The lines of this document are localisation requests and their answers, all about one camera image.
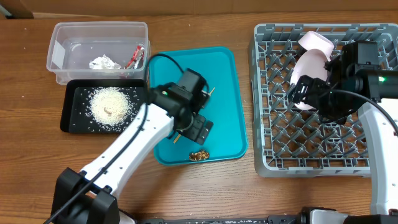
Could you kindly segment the brown food scrap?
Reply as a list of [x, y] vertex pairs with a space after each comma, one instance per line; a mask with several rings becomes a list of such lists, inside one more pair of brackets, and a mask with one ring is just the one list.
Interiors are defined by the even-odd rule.
[[193, 162], [205, 161], [210, 157], [210, 153], [206, 150], [200, 150], [198, 152], [193, 152], [189, 155], [189, 159]]

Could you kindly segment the wooden chopstick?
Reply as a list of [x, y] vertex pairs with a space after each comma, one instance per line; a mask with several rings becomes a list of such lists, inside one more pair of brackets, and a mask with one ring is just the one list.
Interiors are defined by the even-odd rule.
[[[213, 89], [210, 92], [206, 92], [205, 90], [202, 90], [202, 92], [206, 95], [208, 95], [208, 97], [211, 97], [212, 93], [214, 92], [215, 87], [213, 87]], [[174, 139], [173, 143], [176, 144], [176, 142], [180, 139], [182, 135], [180, 133], [178, 133], [177, 137]]]

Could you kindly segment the large white plate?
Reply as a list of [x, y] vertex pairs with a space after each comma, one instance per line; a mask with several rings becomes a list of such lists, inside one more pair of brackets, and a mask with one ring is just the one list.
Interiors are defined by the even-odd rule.
[[318, 49], [312, 49], [306, 51], [296, 62], [293, 73], [290, 78], [290, 86], [293, 89], [290, 91], [289, 95], [294, 93], [299, 84], [299, 78], [301, 76], [307, 75], [310, 78], [319, 78], [323, 81], [327, 79], [328, 72], [324, 68], [327, 62], [326, 55]]

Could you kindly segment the small white bowl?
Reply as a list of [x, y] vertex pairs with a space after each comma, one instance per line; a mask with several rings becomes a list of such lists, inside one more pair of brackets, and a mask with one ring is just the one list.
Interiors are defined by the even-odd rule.
[[329, 39], [321, 34], [314, 31], [308, 31], [302, 38], [298, 40], [298, 43], [305, 50], [317, 49], [322, 51], [326, 56], [326, 59], [328, 61], [331, 60], [331, 54], [334, 49], [334, 45]]

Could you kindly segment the pile of rice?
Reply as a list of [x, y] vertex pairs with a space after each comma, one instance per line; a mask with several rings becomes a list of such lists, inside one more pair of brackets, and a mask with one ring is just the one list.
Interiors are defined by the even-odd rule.
[[139, 111], [141, 95], [140, 87], [79, 87], [75, 90], [69, 131], [121, 133]]

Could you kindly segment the red snack wrapper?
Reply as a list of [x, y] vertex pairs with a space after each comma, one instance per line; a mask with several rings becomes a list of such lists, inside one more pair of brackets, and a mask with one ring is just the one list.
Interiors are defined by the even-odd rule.
[[144, 58], [145, 54], [145, 47], [142, 44], [139, 44], [130, 61], [127, 63], [127, 65], [124, 67], [125, 69], [137, 69], [141, 60]]

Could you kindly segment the white tissue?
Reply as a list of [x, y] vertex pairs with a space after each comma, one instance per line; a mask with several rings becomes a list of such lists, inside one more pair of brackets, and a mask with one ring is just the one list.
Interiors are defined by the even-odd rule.
[[104, 54], [91, 61], [89, 63], [89, 68], [92, 70], [118, 70], [121, 69], [121, 66]]

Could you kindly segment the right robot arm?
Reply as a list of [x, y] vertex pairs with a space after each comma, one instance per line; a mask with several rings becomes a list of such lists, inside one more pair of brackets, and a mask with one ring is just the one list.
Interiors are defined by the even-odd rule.
[[376, 42], [346, 44], [327, 62], [326, 80], [302, 75], [289, 94], [314, 107], [326, 123], [357, 113], [367, 141], [372, 197], [369, 215], [304, 208], [298, 223], [397, 223], [397, 72], [381, 70]]

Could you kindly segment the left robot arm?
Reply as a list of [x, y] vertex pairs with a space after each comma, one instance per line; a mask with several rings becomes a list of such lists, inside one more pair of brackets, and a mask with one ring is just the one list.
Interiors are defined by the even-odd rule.
[[175, 133], [202, 145], [212, 122], [198, 112], [210, 99], [205, 78], [186, 69], [177, 83], [144, 93], [145, 102], [130, 125], [99, 157], [58, 177], [47, 223], [135, 223], [118, 205], [127, 181], [161, 140]]

